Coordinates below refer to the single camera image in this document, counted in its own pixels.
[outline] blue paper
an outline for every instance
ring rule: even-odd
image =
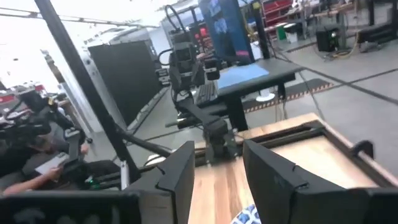
[[[220,79],[217,80],[218,89],[235,85],[241,82],[246,82],[250,79],[257,78],[263,75],[268,75],[269,72],[257,64],[232,67],[226,72],[223,72]]]

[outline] black monitor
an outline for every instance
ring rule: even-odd
[[[198,5],[216,55],[225,60],[253,63],[253,52],[238,0],[200,0]]]

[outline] keyboard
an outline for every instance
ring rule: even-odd
[[[206,107],[216,103],[217,91],[213,82],[199,86],[196,94],[195,104],[199,107]]]

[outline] black bracket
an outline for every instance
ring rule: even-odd
[[[363,140],[356,143],[352,148],[351,152],[354,156],[358,156],[359,152],[364,152],[370,158],[374,159],[373,143],[368,140]]]

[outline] wooden board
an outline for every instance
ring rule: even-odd
[[[238,134],[245,138],[253,138],[317,119],[319,119],[318,116],[311,113]],[[347,146],[352,146],[343,136],[323,121],[321,122]],[[236,138],[236,140],[237,142],[242,141],[241,138]],[[196,147],[202,146],[204,146],[202,142],[196,144]],[[371,179],[350,163],[341,152],[323,137],[296,142],[273,150],[304,169],[342,187],[377,187]],[[359,156],[398,186],[398,180],[377,162],[365,154]],[[218,166],[203,166],[195,169],[189,224],[230,223],[244,207],[250,204],[253,204],[253,199],[241,158]]]

